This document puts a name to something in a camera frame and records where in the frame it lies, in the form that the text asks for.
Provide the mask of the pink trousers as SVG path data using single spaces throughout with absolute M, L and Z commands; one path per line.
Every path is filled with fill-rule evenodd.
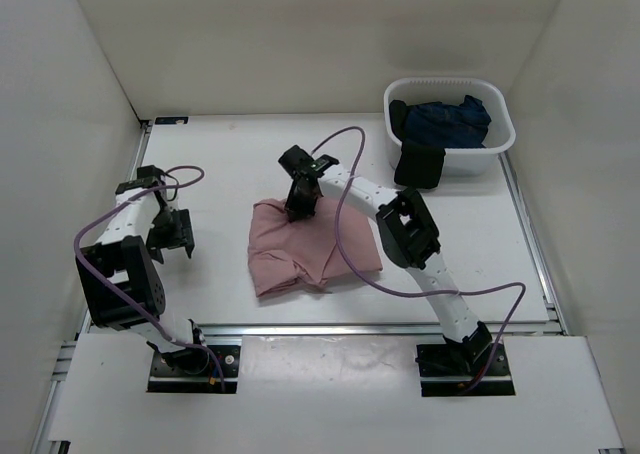
M 282 200 L 264 199 L 253 206 L 248 237 L 248 269 L 258 298 L 297 288 L 321 290 L 351 275 L 383 269 L 369 219 L 350 206 L 340 213 L 340 237 L 334 221 L 338 202 L 322 197 L 315 215 L 291 222 Z

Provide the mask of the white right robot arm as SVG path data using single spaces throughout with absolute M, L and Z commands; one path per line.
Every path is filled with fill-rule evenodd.
M 439 230 L 421 194 L 398 191 L 354 176 L 329 155 L 313 158 L 295 145 L 278 159 L 292 180 L 285 210 L 291 222 L 310 219 L 322 197 L 341 200 L 373 220 L 383 252 L 426 291 L 440 323 L 449 361 L 460 373 L 479 375 L 491 362 L 493 337 L 474 314 L 441 255 Z

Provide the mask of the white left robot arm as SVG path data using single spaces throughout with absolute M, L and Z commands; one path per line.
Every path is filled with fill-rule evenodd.
M 92 322 L 131 331 L 170 367 L 188 375 L 205 372 L 213 356 L 191 319 L 166 311 L 157 265 L 166 250 L 191 255 L 195 239 L 190 213 L 178 205 L 184 188 L 175 168 L 137 169 L 118 185 L 114 207 L 76 235 L 74 254 Z

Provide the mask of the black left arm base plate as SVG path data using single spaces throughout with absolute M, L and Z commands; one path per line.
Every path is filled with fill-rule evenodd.
M 221 394 L 237 392 L 241 361 L 241 345 L 209 344 L 215 355 L 207 353 L 167 361 L 154 353 L 149 369 L 147 391 L 162 394 Z

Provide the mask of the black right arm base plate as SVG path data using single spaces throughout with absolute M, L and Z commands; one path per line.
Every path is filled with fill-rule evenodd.
M 505 346 L 498 343 L 465 368 L 451 356 L 445 344 L 418 344 L 418 366 L 422 397 L 503 397 L 516 394 Z

